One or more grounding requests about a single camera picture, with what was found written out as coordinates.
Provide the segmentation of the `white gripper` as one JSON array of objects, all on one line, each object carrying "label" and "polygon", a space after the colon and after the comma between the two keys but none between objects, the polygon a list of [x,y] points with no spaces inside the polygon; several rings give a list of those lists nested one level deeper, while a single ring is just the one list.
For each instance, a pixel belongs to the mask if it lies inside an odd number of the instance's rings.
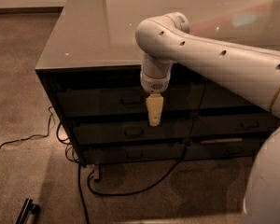
[{"label": "white gripper", "polygon": [[170,82],[171,74],[164,78],[152,78],[144,72],[140,73],[140,83],[143,90],[151,93],[147,100],[147,112],[149,125],[156,127],[161,123],[161,113],[163,109],[163,97],[161,93],[166,91]]}]

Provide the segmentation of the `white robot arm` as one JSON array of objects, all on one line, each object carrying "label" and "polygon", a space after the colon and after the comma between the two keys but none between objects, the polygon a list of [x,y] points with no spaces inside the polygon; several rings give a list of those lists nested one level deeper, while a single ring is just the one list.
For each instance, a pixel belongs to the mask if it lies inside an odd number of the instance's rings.
[{"label": "white robot arm", "polygon": [[152,97],[166,91],[180,63],[280,118],[280,51],[191,35],[179,12],[141,21],[135,40],[144,52],[141,85]]}]

